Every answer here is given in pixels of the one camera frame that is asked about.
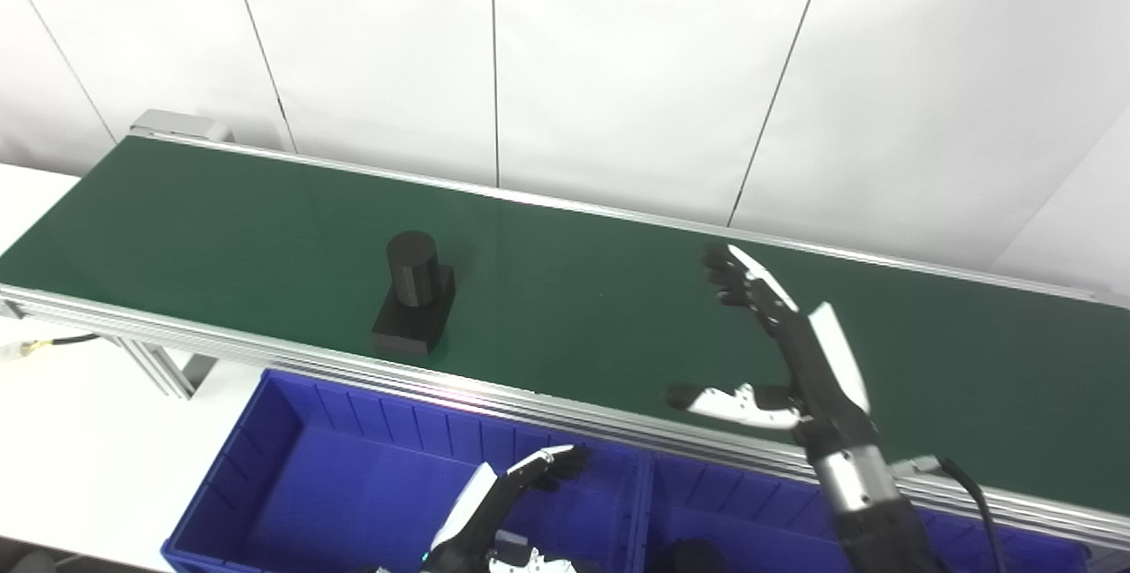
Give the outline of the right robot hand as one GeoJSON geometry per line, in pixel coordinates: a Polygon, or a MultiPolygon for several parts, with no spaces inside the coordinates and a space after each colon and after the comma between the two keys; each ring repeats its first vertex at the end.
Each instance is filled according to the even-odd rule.
{"type": "Polygon", "coordinates": [[[722,305],[747,309],[786,363],[786,387],[675,383],[666,400],[678,411],[768,431],[788,431],[809,459],[872,448],[878,432],[855,356],[831,303],[806,314],[766,267],[732,244],[703,257],[722,305]]]}

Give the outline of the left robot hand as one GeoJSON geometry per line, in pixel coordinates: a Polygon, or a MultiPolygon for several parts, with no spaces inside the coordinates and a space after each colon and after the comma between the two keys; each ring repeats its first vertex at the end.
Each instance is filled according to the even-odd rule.
{"type": "Polygon", "coordinates": [[[560,481],[574,480],[588,468],[591,455],[590,449],[568,444],[537,449],[503,474],[488,462],[478,465],[434,533],[420,572],[598,572],[498,536],[525,492],[557,492],[560,481]]]}

